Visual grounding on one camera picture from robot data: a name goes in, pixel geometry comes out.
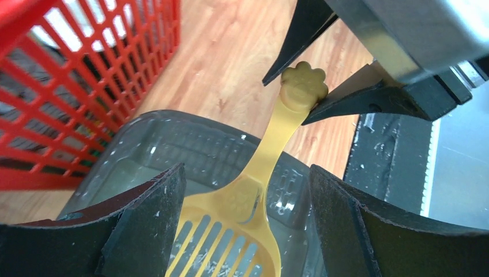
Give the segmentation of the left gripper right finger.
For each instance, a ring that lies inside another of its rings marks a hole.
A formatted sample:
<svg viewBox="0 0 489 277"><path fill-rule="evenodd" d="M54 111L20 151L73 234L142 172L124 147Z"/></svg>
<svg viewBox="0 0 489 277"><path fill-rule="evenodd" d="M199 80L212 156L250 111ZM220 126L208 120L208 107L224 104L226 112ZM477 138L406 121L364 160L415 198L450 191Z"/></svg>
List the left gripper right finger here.
<svg viewBox="0 0 489 277"><path fill-rule="evenodd" d="M405 211L315 164L309 179L328 276L488 275L488 231Z"/></svg>

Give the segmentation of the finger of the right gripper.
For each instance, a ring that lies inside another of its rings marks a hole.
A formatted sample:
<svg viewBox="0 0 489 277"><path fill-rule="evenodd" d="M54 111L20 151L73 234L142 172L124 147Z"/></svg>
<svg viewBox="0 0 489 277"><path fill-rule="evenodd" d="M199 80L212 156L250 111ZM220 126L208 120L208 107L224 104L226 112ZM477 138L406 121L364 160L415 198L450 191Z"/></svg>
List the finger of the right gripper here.
<svg viewBox="0 0 489 277"><path fill-rule="evenodd" d="M452 70L412 84L393 80L378 63L365 65L329 92L304 124L343 115L385 113L435 121L472 99Z"/></svg>
<svg viewBox="0 0 489 277"><path fill-rule="evenodd" d="M262 84L267 86L281 75L336 20L338 15L326 1L298 0L280 52Z"/></svg>

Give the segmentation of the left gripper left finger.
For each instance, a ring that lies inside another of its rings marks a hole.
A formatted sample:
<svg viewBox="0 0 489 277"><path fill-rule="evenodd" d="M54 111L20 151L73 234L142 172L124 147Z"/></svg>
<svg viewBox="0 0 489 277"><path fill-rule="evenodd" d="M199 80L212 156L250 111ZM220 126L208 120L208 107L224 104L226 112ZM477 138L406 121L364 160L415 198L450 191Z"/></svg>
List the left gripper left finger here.
<svg viewBox="0 0 489 277"><path fill-rule="evenodd" d="M185 189L176 164L62 219L1 224L1 275L164 276Z"/></svg>

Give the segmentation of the grey litter box tray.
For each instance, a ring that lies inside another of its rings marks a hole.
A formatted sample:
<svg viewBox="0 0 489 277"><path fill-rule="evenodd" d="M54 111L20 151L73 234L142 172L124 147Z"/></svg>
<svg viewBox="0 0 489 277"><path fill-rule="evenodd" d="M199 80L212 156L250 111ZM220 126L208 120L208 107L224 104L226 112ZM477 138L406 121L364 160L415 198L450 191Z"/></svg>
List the grey litter box tray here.
<svg viewBox="0 0 489 277"><path fill-rule="evenodd" d="M109 143L62 210L68 214L138 186L177 163L185 165L186 195L232 181L259 139L228 125L179 111L145 113ZM309 197L309 168L282 154L270 179L267 214L281 252L282 276L325 276Z"/></svg>

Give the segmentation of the yellow litter scoop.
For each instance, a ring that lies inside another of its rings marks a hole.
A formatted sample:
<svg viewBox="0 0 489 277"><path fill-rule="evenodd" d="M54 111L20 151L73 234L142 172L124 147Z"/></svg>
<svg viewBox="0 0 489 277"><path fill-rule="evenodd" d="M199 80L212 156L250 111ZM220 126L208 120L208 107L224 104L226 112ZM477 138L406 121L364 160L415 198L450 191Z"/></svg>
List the yellow litter scoop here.
<svg viewBox="0 0 489 277"><path fill-rule="evenodd" d="M169 263L167 276L176 272L183 250L193 242L195 248L180 275L186 276L190 272L215 224L220 224L221 228L207 248L197 276L201 276L206 268L211 268L213 276L216 276L240 237L245 240L244 249L255 245L257 250L250 260L246 260L244 252L240 252L230 263L229 276L234 276L241 264L246 265L243 276L250 276L256 268L261 270L263 276L281 275L279 246L270 229L266 211L269 181L287 142L310 111L328 94L325 77L322 69L314 69L305 61L283 71L280 92L268 126L241 173L218 190L184 198L178 230L186 223L191 224L191 229Z"/></svg>

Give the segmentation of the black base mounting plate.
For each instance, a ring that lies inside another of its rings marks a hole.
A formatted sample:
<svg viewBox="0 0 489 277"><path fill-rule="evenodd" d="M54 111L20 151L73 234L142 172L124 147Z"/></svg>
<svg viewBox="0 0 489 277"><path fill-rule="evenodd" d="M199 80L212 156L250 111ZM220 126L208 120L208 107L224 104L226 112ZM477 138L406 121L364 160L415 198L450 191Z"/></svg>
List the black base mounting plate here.
<svg viewBox="0 0 489 277"><path fill-rule="evenodd" d="M359 116L344 181L406 211L429 215L440 120Z"/></svg>

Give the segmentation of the red plastic basket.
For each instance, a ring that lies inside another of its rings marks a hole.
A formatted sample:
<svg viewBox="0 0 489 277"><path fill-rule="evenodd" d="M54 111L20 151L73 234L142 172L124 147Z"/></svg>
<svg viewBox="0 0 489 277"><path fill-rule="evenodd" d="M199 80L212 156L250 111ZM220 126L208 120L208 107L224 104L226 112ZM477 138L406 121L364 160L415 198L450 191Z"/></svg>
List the red plastic basket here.
<svg viewBox="0 0 489 277"><path fill-rule="evenodd" d="M2 1L1 189L76 187L179 39L179 1Z"/></svg>

